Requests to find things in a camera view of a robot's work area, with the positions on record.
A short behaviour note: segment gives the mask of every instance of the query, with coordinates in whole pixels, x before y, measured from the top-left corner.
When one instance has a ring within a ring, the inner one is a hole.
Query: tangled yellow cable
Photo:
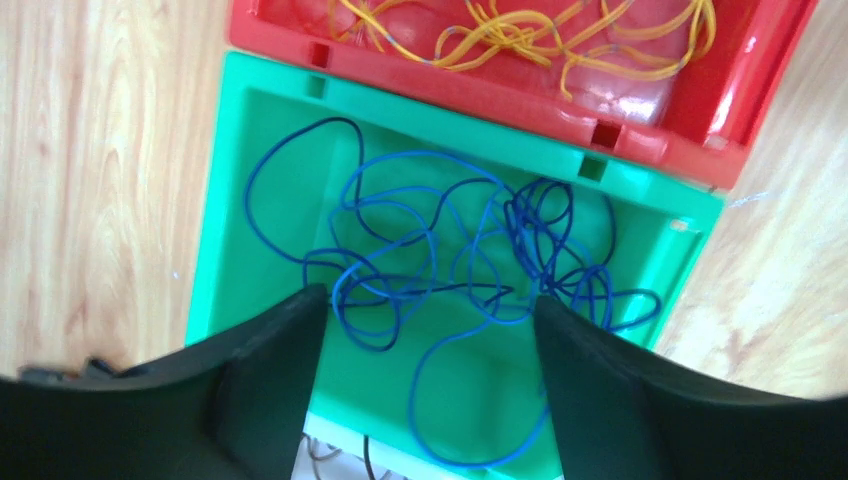
[[[357,21],[341,35],[333,26],[336,1],[358,17]],[[477,27],[473,29],[461,25],[448,27],[436,41],[434,58],[425,59],[398,43],[377,19],[381,13],[402,3],[424,0],[387,0],[373,10],[368,7],[367,0],[358,1],[359,6],[351,3],[351,0],[329,0],[330,34],[333,39],[345,42],[350,38],[351,32],[360,31],[364,26],[369,38],[379,51],[385,52],[380,42],[382,37],[392,48],[409,60],[453,71],[477,68],[504,50],[512,51],[546,68],[553,65],[553,59],[565,56],[566,62],[560,75],[560,90],[569,100],[572,95],[566,88],[565,80],[568,72],[576,66],[638,81],[658,81],[674,76],[691,60],[709,51],[716,35],[716,15],[712,0],[691,0],[688,6],[671,20],[646,28],[623,28],[616,23],[633,5],[634,0],[624,0],[613,9],[610,9],[608,0],[599,0],[600,20],[565,40],[560,35],[559,28],[586,8],[588,0],[577,0],[554,18],[536,10],[515,10],[502,14],[497,10],[497,0],[489,0],[490,11],[486,12],[481,4],[465,0],[466,8],[477,23]],[[684,25],[687,20],[689,20],[688,46],[681,58],[649,55],[627,44],[602,45],[585,53],[573,51],[575,47],[606,28],[611,28],[625,41],[638,42],[666,36]],[[443,53],[445,43],[453,35],[462,35],[463,38],[450,52]],[[553,47],[538,45],[541,39],[547,37],[553,38]],[[476,58],[463,61],[463,58],[478,44],[486,45],[487,48]],[[600,59],[611,54],[624,54],[646,68],[628,68]]]

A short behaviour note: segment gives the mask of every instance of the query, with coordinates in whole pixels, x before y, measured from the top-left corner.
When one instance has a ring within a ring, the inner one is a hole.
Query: wood grain surface
[[[822,0],[658,346],[848,392],[848,16]],[[179,348],[226,2],[0,0],[0,373]]]

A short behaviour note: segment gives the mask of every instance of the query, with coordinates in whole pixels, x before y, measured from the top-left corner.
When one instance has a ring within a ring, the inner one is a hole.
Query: square hole
[[[313,43],[309,47],[309,63],[318,68],[327,68],[330,64],[330,46]]]
[[[312,75],[306,81],[306,94],[312,98],[323,99],[327,91],[327,79]]]
[[[598,120],[595,131],[592,132],[592,145],[613,149],[620,134],[621,125]]]
[[[606,169],[606,160],[601,160],[599,158],[593,157],[585,157],[583,159],[583,163],[580,164],[580,170],[577,172],[577,175],[583,178],[588,178],[589,180],[600,182],[601,178],[604,176],[604,170]]]

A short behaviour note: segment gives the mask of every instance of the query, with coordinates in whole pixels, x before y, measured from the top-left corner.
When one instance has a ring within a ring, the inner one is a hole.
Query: scratch on table
[[[731,203],[730,208],[738,208],[738,207],[741,207],[742,205],[745,205],[746,203],[751,203],[751,202],[756,202],[757,200],[762,200],[763,198],[766,198],[767,196],[769,196],[769,192],[760,192],[760,193],[756,193],[754,195],[748,195],[747,197],[740,198],[739,200],[736,200],[735,202]]]

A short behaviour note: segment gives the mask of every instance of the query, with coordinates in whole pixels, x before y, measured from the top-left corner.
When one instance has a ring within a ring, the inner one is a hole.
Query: navy blue wire
[[[251,192],[256,183],[256,179],[264,166],[281,148],[294,139],[316,128],[335,122],[350,126],[356,135],[358,142],[357,169],[342,189],[340,207],[334,210],[328,220],[328,225],[334,239],[335,247],[315,249],[308,252],[304,258],[300,259],[285,252],[264,234],[253,215]],[[448,160],[465,167],[477,176],[457,182],[447,188],[444,192],[440,192],[429,187],[404,187],[383,191],[366,197],[362,196],[362,184],[365,172],[368,168],[381,162],[410,157],[429,157]],[[484,215],[477,225],[476,234],[471,236],[462,224],[460,215],[451,203],[449,197],[459,188],[473,183],[489,183],[497,189],[486,203]],[[353,200],[345,200],[351,189],[353,190]],[[566,204],[563,210],[556,214],[552,219],[543,219],[542,209],[545,205],[545,201],[552,192],[558,189],[565,193]],[[389,200],[392,195],[409,192],[423,192],[438,196],[435,212],[429,222],[425,221],[425,219],[411,207],[397,201]],[[508,195],[509,198],[498,203],[496,198],[502,193]],[[416,438],[419,446],[434,460],[442,464],[458,468],[493,468],[511,462],[533,445],[545,425],[548,416],[548,408],[545,407],[542,410],[526,440],[515,450],[504,456],[487,462],[457,462],[441,457],[428,446],[421,436],[417,427],[417,420],[415,416],[416,391],[422,369],[427,360],[439,348],[454,341],[475,335],[493,323],[513,324],[529,318],[532,314],[533,300],[537,294],[549,294],[560,299],[568,299],[570,300],[571,306],[575,309],[579,308],[582,302],[586,302],[589,306],[589,320],[593,323],[598,323],[595,315],[595,303],[602,301],[604,303],[604,311],[603,318],[600,320],[600,326],[613,332],[643,325],[652,321],[657,315],[659,315],[662,303],[661,299],[655,292],[646,289],[630,289],[615,292],[612,288],[612,275],[610,274],[607,266],[616,249],[617,231],[615,212],[613,210],[612,203],[606,196],[603,197],[603,201],[609,213],[610,219],[610,247],[603,261],[599,264],[594,264],[588,257],[588,252],[585,247],[575,243],[575,241],[570,238],[574,222],[574,194],[570,185],[549,179],[537,179],[518,190],[513,190],[494,175],[468,163],[465,160],[447,153],[426,150],[382,155],[366,162],[364,139],[361,130],[354,122],[343,117],[331,117],[320,120],[287,135],[282,140],[274,144],[274,146],[272,146],[271,149],[263,155],[251,171],[244,191],[244,210],[251,229],[254,231],[257,238],[259,238],[259,240],[273,252],[302,266],[302,281],[304,284],[308,283],[308,269],[312,266],[329,267],[341,272],[339,279],[333,286],[330,303],[348,337],[361,348],[375,352],[383,352],[391,349],[398,341],[402,325],[424,303],[424,301],[434,293],[461,293],[471,301],[478,311],[480,311],[483,315],[483,321],[480,325],[465,332],[460,332],[443,338],[432,345],[422,356],[413,375],[413,382],[408,399],[409,403],[407,414],[410,430]],[[403,209],[412,214],[418,220],[420,228],[403,235],[399,239],[391,240],[378,233],[367,224],[362,215],[363,208],[366,207],[393,207]],[[499,210],[502,211],[504,215],[503,222],[498,220],[497,216],[494,215],[493,212],[495,207],[498,207]],[[461,248],[459,253],[453,258],[449,272],[450,281],[447,283],[436,281],[438,267],[435,260],[435,250],[438,244],[438,237],[435,232],[433,232],[433,229],[439,223],[443,208],[447,208],[450,211],[457,227],[463,232],[464,237],[468,241],[468,244]],[[361,255],[341,247],[340,239],[338,235],[336,235],[335,228],[333,227],[333,217],[341,211],[353,212],[363,230],[384,245],[377,251],[368,255]],[[495,223],[498,228],[487,231],[485,227],[489,221]],[[557,226],[562,229],[559,233],[553,230]],[[531,282],[533,285],[533,291],[529,297],[523,299],[523,303],[521,305],[501,303],[506,297],[515,295],[516,290],[514,287],[503,285],[501,283],[500,275],[495,264],[481,252],[480,248],[478,248],[479,243],[483,238],[493,235],[503,235],[510,241],[516,261],[522,270],[524,270],[524,272],[533,280],[533,282]],[[422,241],[427,242],[430,250],[430,256],[429,260],[425,260],[422,263],[422,266],[419,267],[419,271],[416,272],[415,275],[384,273],[381,272],[374,264],[375,259],[389,251],[392,251],[393,249],[409,247]],[[549,245],[551,249],[549,258],[547,259],[545,258],[545,254],[541,248],[543,242],[545,245]],[[584,252],[583,255],[576,252],[574,248],[582,250]],[[460,258],[465,255],[466,252],[469,256],[467,265],[468,269],[466,272],[468,280],[463,283],[458,283],[455,282],[456,270],[458,268]],[[568,272],[558,273],[557,262],[560,260],[559,255],[562,252],[566,253],[579,266]],[[340,256],[343,263],[339,264],[326,260],[314,259],[314,257],[323,256]],[[485,266],[491,270],[495,283],[492,284],[473,281],[475,259],[482,260]],[[431,275],[429,280],[425,280],[422,276],[428,269],[428,262]],[[361,269],[365,269],[366,271],[360,273],[359,271]],[[403,282],[403,285],[401,287],[396,287],[393,285],[395,282]],[[601,285],[601,289],[603,290],[602,295],[595,294],[595,287],[593,285],[595,282],[598,282]],[[357,289],[368,291],[374,298],[369,300],[353,300],[351,296]],[[474,293],[475,289],[490,290],[494,293],[488,297],[480,297]],[[654,302],[654,308],[637,319],[613,325],[612,311],[614,300],[625,296],[643,296],[650,298]],[[389,305],[394,311],[393,325],[386,330],[379,332],[366,331],[353,326],[347,318],[347,308],[375,307],[381,305]],[[518,310],[523,315],[512,320],[505,320],[499,317],[500,311],[510,309]],[[384,338],[387,336],[389,337],[389,340],[382,345],[375,345],[360,338],[368,337],[374,339]]]

